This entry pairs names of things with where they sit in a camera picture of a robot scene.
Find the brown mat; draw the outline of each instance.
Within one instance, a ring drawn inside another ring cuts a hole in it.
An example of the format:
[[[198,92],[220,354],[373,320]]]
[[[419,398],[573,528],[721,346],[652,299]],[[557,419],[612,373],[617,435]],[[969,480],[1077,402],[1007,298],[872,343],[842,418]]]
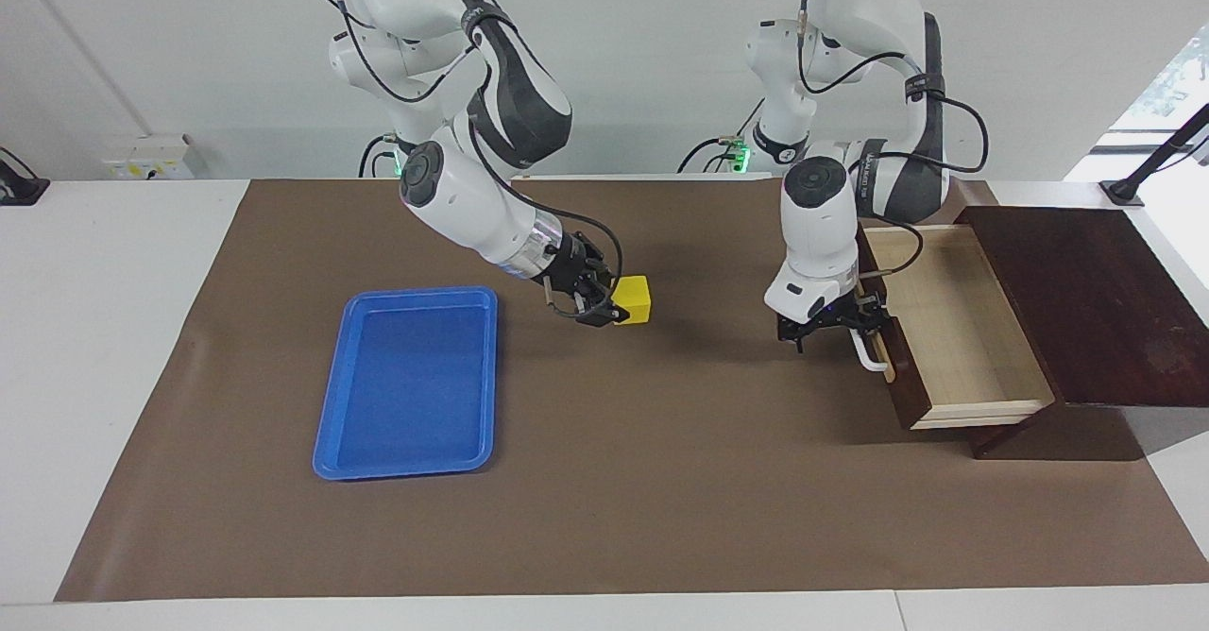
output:
[[[777,184],[526,189],[615,222],[650,325],[550,316],[393,184],[255,183],[58,600],[1209,581],[1149,464],[976,462],[843,331],[777,343]],[[463,283],[502,302],[492,462],[316,477],[346,300]]]

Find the yellow cube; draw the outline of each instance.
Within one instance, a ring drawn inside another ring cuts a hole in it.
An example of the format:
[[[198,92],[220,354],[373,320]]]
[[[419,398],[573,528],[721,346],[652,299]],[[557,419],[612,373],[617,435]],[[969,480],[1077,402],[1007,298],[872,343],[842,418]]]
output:
[[[613,302],[630,312],[630,318],[621,322],[629,324],[647,324],[650,322],[650,286],[647,277],[623,277],[613,291]]]

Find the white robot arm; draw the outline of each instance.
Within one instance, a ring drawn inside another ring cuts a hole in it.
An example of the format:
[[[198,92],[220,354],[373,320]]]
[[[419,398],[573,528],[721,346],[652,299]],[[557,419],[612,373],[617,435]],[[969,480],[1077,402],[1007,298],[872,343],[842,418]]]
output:
[[[767,97],[747,137],[752,166],[787,169],[781,192],[787,255],[764,295],[779,316],[779,338],[800,347],[805,335],[825,326],[868,335],[889,313],[884,300],[857,294],[858,216],[920,222],[943,204],[949,170],[980,170],[987,161],[984,147],[978,167],[945,162],[943,106],[964,105],[944,94],[936,19],[919,0],[802,0],[798,21],[760,24],[748,62]],[[826,93],[856,83],[875,64],[906,80],[906,132],[897,139],[809,144]]]
[[[508,180],[562,149],[571,103],[496,0],[330,0],[348,31],[329,45],[334,70],[380,98],[398,137],[400,196],[407,209],[453,243],[475,249],[509,274],[540,283],[557,313],[604,326],[629,313],[612,302],[615,274],[582,233],[527,199]],[[478,51],[488,75],[455,118],[433,93],[464,56]],[[434,85],[415,76],[442,70]],[[600,222],[586,222],[600,227]],[[575,308],[559,311],[553,291]]]

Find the power socket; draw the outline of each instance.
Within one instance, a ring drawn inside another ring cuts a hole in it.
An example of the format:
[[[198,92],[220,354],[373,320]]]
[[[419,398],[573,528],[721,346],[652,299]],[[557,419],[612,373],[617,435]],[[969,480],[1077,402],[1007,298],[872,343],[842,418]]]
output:
[[[104,161],[112,179],[206,179],[206,162],[183,135],[141,137]]]

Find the open drawer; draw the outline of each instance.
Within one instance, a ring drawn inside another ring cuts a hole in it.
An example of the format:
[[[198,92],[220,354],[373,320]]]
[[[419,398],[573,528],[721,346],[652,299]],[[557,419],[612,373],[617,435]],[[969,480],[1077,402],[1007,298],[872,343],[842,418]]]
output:
[[[919,227],[924,253],[909,268],[868,279],[895,320],[874,348],[903,428],[1020,423],[1054,403],[1024,330],[968,226]],[[861,236],[861,270],[897,266],[916,241],[898,227]]]

